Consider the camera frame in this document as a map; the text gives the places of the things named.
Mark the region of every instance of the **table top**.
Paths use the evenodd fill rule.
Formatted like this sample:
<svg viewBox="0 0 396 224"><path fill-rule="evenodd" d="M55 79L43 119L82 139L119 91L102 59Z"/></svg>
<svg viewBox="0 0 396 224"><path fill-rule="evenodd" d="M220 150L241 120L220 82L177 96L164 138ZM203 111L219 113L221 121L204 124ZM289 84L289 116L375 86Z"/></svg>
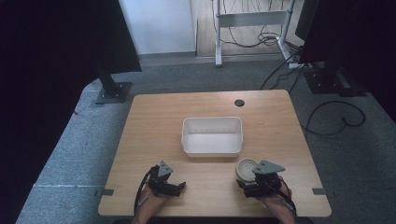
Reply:
<svg viewBox="0 0 396 224"><path fill-rule="evenodd" d="M236 106L235 100L245 102ZM235 158L190 158L181 134L186 118L238 117L243 145ZM113 195L103 195L102 216L131 216L145 173L165 161L174 172L168 183L186 181L180 197L157 216L268 217L266 207L246 198L235 181L236 164L244 158L267 160L286 168L282 175L292 190L301 217L327 217L332 209L286 91L222 91L137 95L106 182Z"/></svg>

